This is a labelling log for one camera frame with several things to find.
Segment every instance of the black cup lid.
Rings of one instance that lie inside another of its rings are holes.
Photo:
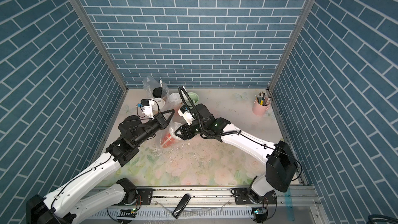
[[[153,90],[152,95],[155,98],[161,98],[162,96],[165,96],[166,93],[166,89],[162,88],[162,87],[157,87]]]

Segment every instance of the cable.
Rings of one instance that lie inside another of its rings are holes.
[[[54,218],[57,220],[57,222],[59,223],[59,224],[61,224],[61,222],[58,220],[58,217],[54,214],[54,212],[51,212],[51,214],[54,216]]]
[[[366,224],[375,224],[375,222],[388,222],[388,223],[398,224],[398,219],[381,214],[369,215],[368,222]]]
[[[198,121],[198,123],[199,123],[199,130],[200,130],[201,134],[205,135],[205,136],[207,137],[207,139],[214,139],[214,138],[217,138],[217,137],[222,137],[222,136],[231,135],[231,134],[237,134],[237,133],[238,133],[237,131],[229,131],[229,132],[224,132],[224,133],[215,134],[215,135],[212,135],[212,134],[207,133],[207,131],[203,128],[203,123],[202,123],[203,120],[199,117],[199,116],[200,116],[200,115],[199,115],[199,112],[198,112],[198,110],[196,109],[195,104],[193,103],[191,97],[188,95],[187,91],[186,91],[183,87],[179,87],[179,88],[178,88],[178,93],[180,94],[180,97],[181,97],[182,102],[184,103],[184,106],[185,106],[185,107],[187,108],[187,110],[191,113],[191,115]],[[191,103],[192,109],[195,111],[195,114],[192,113],[192,111],[191,111],[191,109],[190,109],[190,106],[188,106],[188,104],[186,103],[185,98],[184,98],[184,96],[182,95],[182,93],[185,94],[186,98],[187,98],[188,101]]]
[[[247,139],[250,140],[250,141],[255,142],[256,144],[259,144],[259,145],[261,145],[261,146],[264,146],[265,148],[272,149],[272,150],[274,150],[274,151],[276,151],[276,152],[280,152],[280,153],[282,153],[282,154],[285,154],[285,155],[288,156],[288,157],[293,158],[293,159],[300,165],[301,170],[300,170],[300,173],[298,174],[298,176],[297,176],[295,179],[293,179],[292,181],[297,180],[297,179],[301,176],[301,173],[302,173],[302,165],[301,165],[300,161],[298,161],[295,157],[292,157],[292,156],[290,156],[290,155],[287,155],[285,152],[281,152],[281,151],[279,151],[279,150],[277,150],[277,149],[274,149],[274,148],[271,148],[271,147],[269,147],[269,146],[266,146],[265,144],[260,144],[259,142],[256,142],[256,141],[252,140],[251,138],[246,137],[246,136],[243,135],[242,133],[240,133],[239,135],[242,135],[243,137],[247,138]]]
[[[267,200],[267,206],[266,206],[266,209],[268,209],[268,199],[267,199],[266,197],[264,197],[264,201],[263,201],[263,207],[264,207],[264,203],[266,202],[266,200]]]
[[[154,119],[154,118],[156,118],[156,117],[159,115],[159,113],[160,113],[159,104],[156,102],[156,100],[153,100],[153,99],[148,99],[148,100],[154,101],[154,102],[156,103],[156,105],[158,106],[158,112],[157,112],[157,113],[155,114],[155,116],[153,116],[152,118],[144,118],[145,116],[140,116],[140,115],[138,115],[138,106],[136,106],[136,109],[137,109],[137,116],[140,117],[140,118],[142,118],[141,120]]]
[[[142,197],[141,197],[141,195],[139,195],[139,196],[140,196],[140,205],[139,205],[138,208],[137,208],[137,203],[138,203],[138,202],[135,203],[136,211],[140,210],[140,208],[141,208]]]
[[[296,178],[292,179],[291,182],[297,180],[297,179],[301,176],[301,172],[302,172],[302,167],[301,167],[301,170],[300,170],[300,173],[298,174],[298,176],[297,176]]]
[[[106,212],[108,213],[109,218],[111,218],[113,221],[115,221],[115,222],[117,222],[117,223],[123,223],[123,222],[119,222],[119,221],[113,219],[112,216],[111,216],[111,215],[109,214],[109,212],[108,212],[108,208],[106,208]]]
[[[57,200],[57,197],[59,197],[59,195],[60,195],[62,192],[64,192],[64,190],[66,189],[66,187],[67,187],[71,182],[73,182],[73,181],[76,180],[77,178],[81,177],[82,175],[87,174],[88,172],[93,171],[93,169],[97,168],[98,166],[100,166],[100,165],[102,165],[102,164],[108,162],[108,161],[111,159],[111,157],[112,157],[112,154],[111,154],[111,156],[109,156],[109,158],[108,158],[105,162],[98,164],[96,167],[93,167],[93,168],[91,168],[90,170],[87,170],[86,172],[84,172],[83,174],[77,175],[75,178],[73,178],[72,180],[70,180],[70,181],[65,185],[65,187],[64,187],[62,190],[59,191],[59,193],[57,194],[57,196],[56,196],[56,197],[54,198],[54,200],[52,201],[50,211],[52,211],[53,213],[55,212],[55,209],[52,210],[52,206],[54,205],[54,202]]]
[[[155,136],[156,136],[156,133],[155,133],[155,135],[153,135],[151,138],[148,138],[147,140],[150,140],[150,139],[154,138]]]
[[[269,219],[271,219],[271,218],[275,215],[276,207],[278,206],[278,197],[276,196],[276,194],[275,194],[275,199],[276,199],[276,202],[275,202],[275,210],[274,210],[274,213],[271,215],[271,217],[267,218],[266,221],[269,220]]]

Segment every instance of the plastic bag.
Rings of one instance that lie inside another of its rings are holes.
[[[162,98],[167,102],[169,97],[169,88],[166,83],[162,82],[162,80],[158,82],[151,76],[145,77],[142,83],[144,84],[142,88],[147,91],[148,99]]]
[[[167,131],[164,133],[164,136],[160,140],[160,146],[163,148],[170,147],[171,145],[181,141],[182,139],[177,137],[174,132],[182,126],[181,123],[178,122],[170,122]]]

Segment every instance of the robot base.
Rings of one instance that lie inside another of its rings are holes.
[[[275,191],[270,191],[268,192],[265,196],[261,197],[261,200],[258,202],[253,202],[250,197],[248,192],[248,188],[232,188],[232,191],[234,191],[234,198],[235,198],[235,204],[237,205],[247,205],[247,204],[267,204],[267,202],[264,202],[264,199],[268,200],[268,204],[275,204],[276,203],[276,195]]]

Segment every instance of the mounting plate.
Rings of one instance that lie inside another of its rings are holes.
[[[253,204],[248,197],[248,190],[247,188],[232,188],[235,192],[235,204],[236,205],[246,205],[246,204]],[[268,192],[264,198],[268,200],[268,204],[275,204],[276,203],[276,196],[273,191]]]
[[[152,201],[153,189],[137,189],[137,192],[141,196],[141,206],[150,205],[150,202]],[[115,205],[130,207],[130,205],[124,205],[122,202]]]

